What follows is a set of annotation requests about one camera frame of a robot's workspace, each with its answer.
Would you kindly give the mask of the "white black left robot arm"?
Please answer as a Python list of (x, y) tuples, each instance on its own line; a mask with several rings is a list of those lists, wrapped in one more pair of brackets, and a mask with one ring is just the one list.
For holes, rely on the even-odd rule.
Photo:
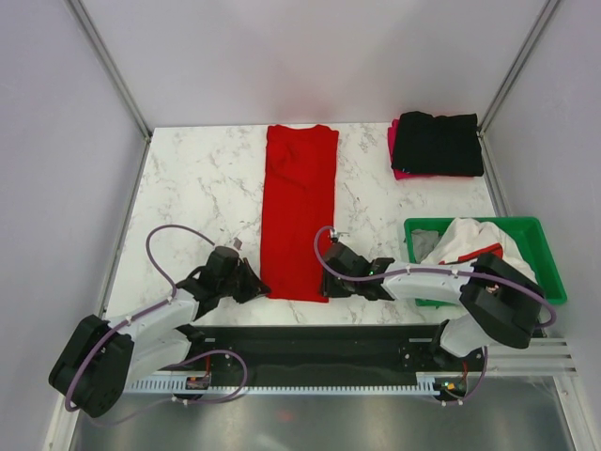
[(64, 396), (68, 412), (100, 417), (127, 385), (177, 364), (201, 366), (206, 347), (198, 341), (193, 322), (221, 299), (247, 303), (270, 292), (247, 259), (233, 248), (217, 246), (163, 300), (113, 319), (82, 319), (54, 364), (49, 383)]

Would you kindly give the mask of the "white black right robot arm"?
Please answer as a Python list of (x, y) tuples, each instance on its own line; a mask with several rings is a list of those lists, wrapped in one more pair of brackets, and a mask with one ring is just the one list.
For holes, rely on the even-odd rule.
[(494, 343), (524, 350), (541, 326), (548, 306), (543, 290), (531, 278), (491, 253), (451, 265), (374, 260), (356, 254), (341, 242), (324, 255), (324, 295), (357, 295), (369, 301), (422, 299), (460, 305), (466, 313), (446, 319), (430, 346), (432, 363), (452, 369), (474, 350)]

